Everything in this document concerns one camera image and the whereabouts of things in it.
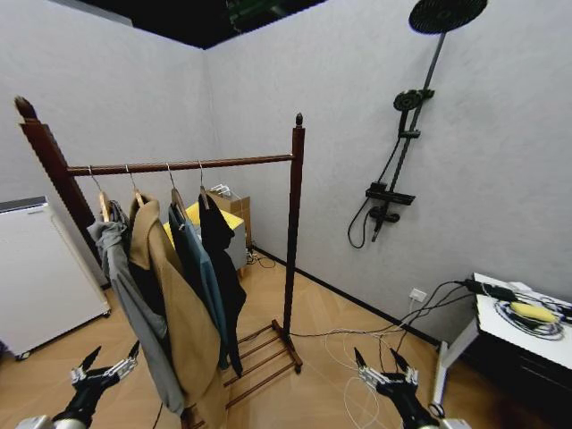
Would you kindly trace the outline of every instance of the parquet floor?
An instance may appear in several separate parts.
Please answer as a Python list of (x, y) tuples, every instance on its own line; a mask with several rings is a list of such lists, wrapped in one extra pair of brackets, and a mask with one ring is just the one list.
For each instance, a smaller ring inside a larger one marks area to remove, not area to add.
[[(242, 285), (248, 299), (240, 315), (239, 338), (268, 324), (271, 319), (282, 320), (284, 268), (265, 269), (260, 265), (247, 268)], [(73, 389), (68, 377), (90, 351), (102, 344), (103, 349), (96, 366), (107, 366), (123, 358), (135, 341), (127, 321), (117, 305), (113, 293), (107, 294), (112, 309), (108, 319), (99, 318), (35, 350), (23, 362), (14, 362), (10, 355), (0, 361), (0, 427), (14, 428), (26, 416), (54, 415), (61, 411), (72, 397)], [(346, 299), (322, 288), (305, 277), (296, 276), (293, 332), (327, 332), (332, 328), (374, 329), (387, 323)], [(242, 344), (249, 349), (272, 335), (261, 334)], [(386, 337), (395, 345), (399, 337)], [(377, 340), (358, 335), (331, 336), (328, 346), (340, 361), (351, 365), (343, 346), (351, 352), (357, 346), (366, 362), (378, 366)], [(252, 429), (286, 428), (351, 428), (354, 427), (344, 406), (344, 389), (355, 372), (335, 362), (324, 348), (324, 337), (293, 338), (304, 360), (302, 373), (293, 370), (234, 406), (228, 415), (227, 427)], [(245, 368), (274, 353), (280, 344), (268, 346), (243, 360)], [(413, 335), (408, 335), (401, 348), (409, 364), (419, 369), (418, 398), (427, 404), (433, 382), (436, 352), (433, 347)], [(119, 385), (107, 391), (97, 408), (92, 427), (151, 429), (159, 409), (159, 398), (147, 370), (142, 354), (139, 366)], [(383, 349), (387, 367), (393, 365), (389, 350)], [(243, 378), (231, 387), (231, 397), (246, 390), (262, 378), (288, 362), (278, 357), (257, 372)], [(375, 414), (376, 405), (366, 387), (353, 381), (347, 389), (349, 411), (359, 427)], [(400, 420), (392, 404), (378, 398), (379, 413), (373, 428), (399, 428)], [(445, 393), (448, 416), (465, 418), (474, 429), (481, 428), (544, 428), (548, 427), (536, 416), (529, 414), (510, 398), (504, 396), (481, 375), (462, 362), (450, 370)], [(166, 408), (161, 413), (157, 428), (179, 428), (180, 423)]]

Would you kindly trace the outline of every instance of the shower head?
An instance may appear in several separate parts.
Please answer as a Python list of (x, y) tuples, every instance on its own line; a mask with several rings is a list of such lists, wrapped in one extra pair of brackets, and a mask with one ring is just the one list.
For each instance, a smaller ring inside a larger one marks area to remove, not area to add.
[(423, 103), (423, 93), (416, 89), (401, 92), (395, 97), (393, 107), (401, 112), (399, 131), (400, 138), (416, 139), (419, 137), (420, 133), (418, 130), (405, 131), (405, 124), (408, 119), (409, 111), (417, 109), (421, 103)]
[(479, 16), (487, 0), (421, 0), (409, 15), (409, 25), (424, 34), (446, 33)]
[(423, 101), (421, 91), (410, 89), (409, 91), (401, 92), (393, 101), (393, 107), (400, 112), (408, 112), (418, 107)]

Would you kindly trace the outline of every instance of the blue shirt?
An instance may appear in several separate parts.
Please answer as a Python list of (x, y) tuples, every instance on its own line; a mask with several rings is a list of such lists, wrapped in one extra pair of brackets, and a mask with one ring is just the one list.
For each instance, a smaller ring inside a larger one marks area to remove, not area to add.
[[(173, 209), (172, 206), (169, 207), (169, 225), (175, 249), (185, 270), (186, 280), (205, 304), (208, 314), (213, 319), (214, 326), (221, 335), (219, 367), (228, 368), (229, 365), (226, 360), (228, 354), (226, 317), (211, 258), (198, 239), (193, 224), (187, 219), (181, 219), (179, 211)], [(196, 280), (193, 281), (197, 278), (200, 279), (200, 284), (197, 284)]]

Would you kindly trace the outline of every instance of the finial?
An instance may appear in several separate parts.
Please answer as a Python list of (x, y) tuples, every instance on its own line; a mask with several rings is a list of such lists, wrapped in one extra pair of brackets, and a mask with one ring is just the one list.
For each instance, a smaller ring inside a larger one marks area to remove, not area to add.
[(34, 106), (26, 98), (17, 96), (14, 99), (14, 103), (16, 104), (16, 109), (18, 109), (18, 112), (20, 112), (24, 119), (38, 118)]

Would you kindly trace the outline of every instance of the clothes hanger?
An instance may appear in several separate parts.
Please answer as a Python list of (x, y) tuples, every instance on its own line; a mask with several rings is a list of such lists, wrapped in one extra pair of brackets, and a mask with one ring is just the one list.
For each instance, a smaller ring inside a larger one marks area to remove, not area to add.
[(211, 207), (208, 206), (208, 198), (206, 197), (205, 187), (203, 186), (203, 165), (200, 163), (200, 160), (197, 160), (197, 162), (200, 167), (200, 196), (203, 198), (206, 210), (210, 210)]
[(131, 183), (133, 183), (133, 193), (135, 194), (135, 199), (137, 199), (137, 204), (139, 205), (139, 208), (141, 208), (145, 203), (143, 203), (143, 197), (141, 196), (139, 189), (137, 189), (137, 186), (135, 186), (135, 181), (133, 180), (133, 173), (129, 171), (129, 167), (127, 166), (127, 164), (125, 165), (125, 172), (128, 172), (129, 176), (131, 177)]
[(96, 179), (96, 176), (93, 175), (93, 173), (91, 172), (91, 165), (88, 167), (89, 168), (89, 174), (91, 175), (91, 178), (93, 179), (93, 181), (96, 183), (97, 188), (99, 189), (99, 205), (101, 206), (101, 215), (104, 218), (104, 222), (109, 222), (109, 198), (107, 197), (107, 194), (105, 194), (105, 192), (101, 189), (101, 186), (99, 186), (99, 182)]
[(166, 164), (167, 164), (167, 170), (169, 171), (169, 176), (171, 177), (171, 183), (172, 183), (171, 202), (174, 205), (174, 207), (179, 211), (179, 215), (181, 215), (181, 218), (188, 221), (189, 216), (187, 215), (187, 210), (185, 210), (185, 205), (182, 203), (181, 194), (179, 193), (179, 190), (175, 186), (175, 182), (172, 179), (171, 167), (169, 166), (169, 163), (166, 163)]

